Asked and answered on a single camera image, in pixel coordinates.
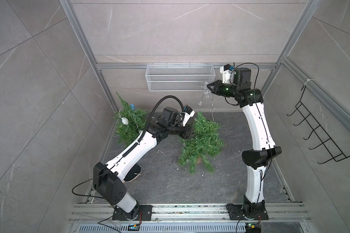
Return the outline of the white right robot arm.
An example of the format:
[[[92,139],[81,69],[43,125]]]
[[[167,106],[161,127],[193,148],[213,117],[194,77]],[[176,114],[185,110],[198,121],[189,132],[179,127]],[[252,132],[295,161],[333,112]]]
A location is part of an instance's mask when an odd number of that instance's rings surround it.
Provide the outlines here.
[[[267,220],[263,184],[272,159],[282,153],[271,137],[264,114],[263,96],[259,89],[251,83],[251,70],[243,64],[231,66],[229,64],[220,68],[221,80],[207,85],[215,95],[225,99],[233,98],[247,118],[252,146],[250,150],[242,153],[247,166],[247,189],[242,205],[242,214],[247,219]]]

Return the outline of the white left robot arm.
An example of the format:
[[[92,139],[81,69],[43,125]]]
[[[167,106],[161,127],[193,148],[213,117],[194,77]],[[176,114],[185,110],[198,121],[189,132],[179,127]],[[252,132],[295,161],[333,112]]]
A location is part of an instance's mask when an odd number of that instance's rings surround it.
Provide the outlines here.
[[[162,114],[150,120],[147,129],[140,131],[138,138],[118,156],[94,166],[93,188],[111,206],[122,211],[127,219],[134,220],[139,215],[140,205],[124,184],[140,175],[140,159],[169,135],[190,139],[193,128],[188,121],[194,115],[195,111],[189,106],[185,106],[182,112],[172,107],[164,108]]]

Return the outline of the small green christmas tree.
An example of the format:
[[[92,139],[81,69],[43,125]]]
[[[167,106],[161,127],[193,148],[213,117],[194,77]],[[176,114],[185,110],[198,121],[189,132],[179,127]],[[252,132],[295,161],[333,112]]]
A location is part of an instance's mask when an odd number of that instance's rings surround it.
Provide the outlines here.
[[[197,113],[192,126],[194,128],[193,137],[182,140],[183,147],[178,163],[187,168],[190,174],[195,174],[197,161],[200,160],[204,168],[213,173],[214,167],[210,159],[217,156],[225,145],[219,134],[221,126],[207,119],[202,112]]]
[[[146,126],[147,112],[141,108],[135,108],[135,111],[133,111],[130,104],[117,92],[116,94],[121,102],[121,108],[114,117],[118,120],[116,134],[119,137],[119,143],[128,147],[139,136],[140,131],[144,130]],[[122,124],[122,117],[126,117],[129,120],[128,125]]]

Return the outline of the clear bulb string light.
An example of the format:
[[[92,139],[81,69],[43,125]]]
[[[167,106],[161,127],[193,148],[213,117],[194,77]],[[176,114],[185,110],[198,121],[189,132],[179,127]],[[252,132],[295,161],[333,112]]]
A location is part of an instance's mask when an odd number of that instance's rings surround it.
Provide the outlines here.
[[[208,89],[208,84],[209,82],[199,82],[198,85],[202,88],[203,93],[200,99],[200,102],[198,103],[198,105],[201,107],[203,105],[206,105],[207,103],[210,103],[210,113],[212,114],[212,119],[213,121],[215,121],[214,119],[214,113],[216,111],[216,108],[214,107],[214,96],[213,93]]]

